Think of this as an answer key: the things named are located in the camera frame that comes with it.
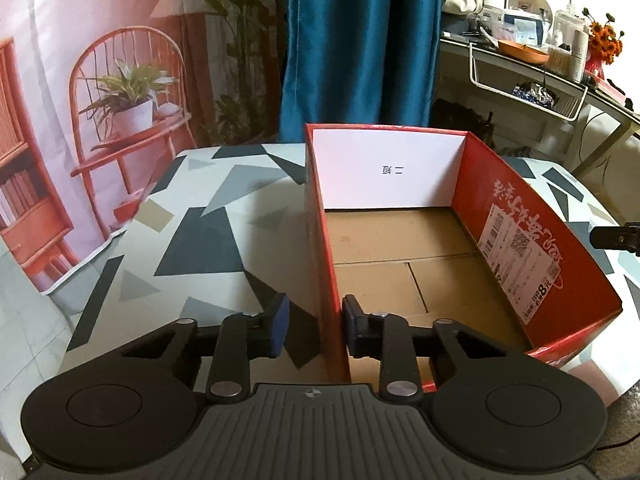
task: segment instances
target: printed backdrop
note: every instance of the printed backdrop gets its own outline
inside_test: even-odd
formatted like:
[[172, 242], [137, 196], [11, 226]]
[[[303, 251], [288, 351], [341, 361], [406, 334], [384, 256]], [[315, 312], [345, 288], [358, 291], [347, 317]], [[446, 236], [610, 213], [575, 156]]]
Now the printed backdrop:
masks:
[[274, 136], [283, 8], [0, 0], [0, 236], [39, 290], [126, 225], [177, 153]]

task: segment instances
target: potted plant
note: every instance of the potted plant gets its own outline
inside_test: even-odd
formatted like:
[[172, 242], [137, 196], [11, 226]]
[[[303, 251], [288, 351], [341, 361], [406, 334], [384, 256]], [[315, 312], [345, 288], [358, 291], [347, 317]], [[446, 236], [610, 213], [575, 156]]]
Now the potted plant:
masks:
[[94, 80], [100, 97], [79, 113], [91, 112], [97, 126], [111, 118], [111, 126], [121, 137], [142, 132], [152, 126], [158, 94], [178, 80], [153, 64], [129, 66], [116, 59], [118, 75], [88, 77]]
[[611, 23], [615, 23], [616, 19], [608, 12], [606, 13], [607, 23], [604, 25], [598, 23], [591, 16], [587, 7], [582, 10], [582, 14], [591, 20], [589, 27], [589, 59], [584, 69], [604, 79], [602, 64], [612, 64], [615, 58], [622, 53], [621, 38], [625, 35], [625, 31], [622, 30], [620, 36], [616, 37], [616, 31], [611, 25]]

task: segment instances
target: geometric pattern tablecloth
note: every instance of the geometric pattern tablecloth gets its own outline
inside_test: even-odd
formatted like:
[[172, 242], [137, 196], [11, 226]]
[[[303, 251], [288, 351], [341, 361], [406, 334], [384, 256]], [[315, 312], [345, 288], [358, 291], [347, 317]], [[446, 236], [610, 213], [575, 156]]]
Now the geometric pattern tablecloth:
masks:
[[[616, 224], [561, 166], [508, 163], [588, 248], [592, 226]], [[206, 325], [232, 312], [257, 312], [282, 291], [292, 301], [285, 350], [276, 360], [254, 360], [252, 380], [324, 382], [304, 164], [302, 144], [203, 148], [177, 157], [107, 261], [62, 370], [178, 317]], [[590, 251], [622, 298], [623, 313], [565, 370], [608, 404], [640, 379], [640, 262], [629, 253]]]

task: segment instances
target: metal pivot screw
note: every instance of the metal pivot screw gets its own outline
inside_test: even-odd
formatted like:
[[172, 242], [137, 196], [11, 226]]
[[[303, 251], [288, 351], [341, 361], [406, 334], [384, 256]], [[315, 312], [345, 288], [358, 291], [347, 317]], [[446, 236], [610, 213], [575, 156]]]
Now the metal pivot screw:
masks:
[[418, 393], [418, 386], [409, 381], [393, 381], [386, 386], [386, 390], [396, 397], [411, 397]]
[[235, 397], [242, 393], [242, 386], [233, 381], [219, 381], [213, 383], [209, 391], [218, 397]]

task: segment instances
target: white paper panel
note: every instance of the white paper panel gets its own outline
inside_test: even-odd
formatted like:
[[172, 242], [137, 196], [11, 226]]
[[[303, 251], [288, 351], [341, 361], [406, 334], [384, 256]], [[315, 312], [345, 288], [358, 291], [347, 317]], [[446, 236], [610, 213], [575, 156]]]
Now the white paper panel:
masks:
[[451, 205], [464, 136], [317, 129], [313, 139], [325, 209]]

